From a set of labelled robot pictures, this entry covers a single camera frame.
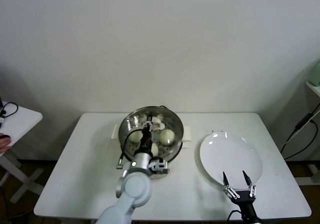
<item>white shelf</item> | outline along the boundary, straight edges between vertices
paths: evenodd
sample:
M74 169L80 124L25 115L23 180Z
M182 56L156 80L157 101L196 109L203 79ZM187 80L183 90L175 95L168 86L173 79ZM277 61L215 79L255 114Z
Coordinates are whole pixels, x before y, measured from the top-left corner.
M318 95L320 97L320 86L313 86L311 83L309 83L308 81L305 82L305 84L313 91L316 93L316 95Z

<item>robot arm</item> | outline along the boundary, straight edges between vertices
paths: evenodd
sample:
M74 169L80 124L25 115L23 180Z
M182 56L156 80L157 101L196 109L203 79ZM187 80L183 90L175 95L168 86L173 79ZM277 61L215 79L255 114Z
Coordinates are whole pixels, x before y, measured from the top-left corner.
M116 204L107 208L96 224L130 224L134 209L146 204L151 197L150 178L142 172L127 175L122 187L123 192Z

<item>small white table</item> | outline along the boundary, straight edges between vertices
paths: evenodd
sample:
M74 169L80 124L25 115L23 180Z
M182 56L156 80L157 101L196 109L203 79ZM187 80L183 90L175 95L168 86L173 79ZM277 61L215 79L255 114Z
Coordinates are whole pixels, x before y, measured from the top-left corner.
M320 86L313 86L311 83L305 83L318 97L320 97ZM308 167L312 173L312 177L295 178L299 186L310 186L319 185L320 186L320 170L314 164L308 164Z
M42 217L98 219L113 205L122 170L115 169L121 153L112 140L125 113L83 114L65 146L34 208ZM190 126L192 141L170 163L170 173L152 181L149 202L134 211L133 220L221 221L238 207L212 181L198 159L202 139L212 131L242 134L259 152L263 173L254 203L262 219L303 218L311 209L260 117L255 113L178 113ZM232 220L240 220L234 214Z
M8 105L5 110L9 114L11 112L14 112L15 108L16 107L13 105ZM10 146L13 146L41 119L41 113L19 106L19 109L15 114L5 118L0 128L0 133L5 133L11 137ZM11 173L23 183L19 190L11 197L10 201L12 203L16 203L27 190L30 190L38 195L41 194L43 186L35 183L34 180L41 175L43 169L36 169L36 171L30 177L28 177L19 169L21 164L15 159L13 155L10 155L9 153L5 153L5 155L0 154L0 165L7 170L7 173L0 181L1 186L8 178L9 173Z

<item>black cable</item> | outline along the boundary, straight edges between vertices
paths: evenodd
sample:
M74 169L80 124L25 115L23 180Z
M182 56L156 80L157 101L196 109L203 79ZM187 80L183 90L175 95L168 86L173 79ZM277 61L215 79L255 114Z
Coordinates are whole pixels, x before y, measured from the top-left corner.
M6 106L9 105L9 104L15 105L16 110L15 110L13 113L10 113L10 114L8 114L8 115L5 115L5 114L6 114L5 108L6 108ZM13 102L6 103L6 104L3 106L3 108L2 108L2 110L1 110L1 112L0 112L0 116L1 116L2 118L10 117L11 115L13 115L13 114L15 114L16 112L18 112L18 109L19 109L19 106L18 106L16 103L13 103Z
M239 210L232 210L226 220L226 222L228 223L230 221L230 218L232 216L233 213L240 213L242 215L242 213Z
M292 135L293 135L296 131L297 131L296 129L293 130L293 132L292 132L292 133L290 134L290 136L287 138L286 142L289 141L289 139L292 137ZM282 147L280 153L282 153L282 152L284 151L286 145L287 145L287 143L284 144L284 146Z
M316 139L316 136L317 136L318 131L319 131L318 125L317 125L313 120L310 120L310 122L313 123L313 124L315 125L315 128L316 128L314 137L312 138L311 142L309 142L309 144L308 144L305 148L303 148L302 150L300 150L299 152L297 152L297 153L295 153L295 154L293 154L293 155L285 158L285 160L287 160L287 159L289 159L289 158L292 158L293 156L298 155L299 153L303 152L303 151L304 151L305 149L307 149L307 148L314 142L314 140Z
M0 191L1 191L2 195L3 195L3 200L4 200L4 205L5 205L6 222L8 223L9 222L8 202L7 202L7 199L6 199L6 196L5 196L5 192L4 192L4 190L2 189L1 186L0 186Z
M317 107L314 109L314 111L312 112L312 114L315 114L316 110L320 107L320 103L317 105Z

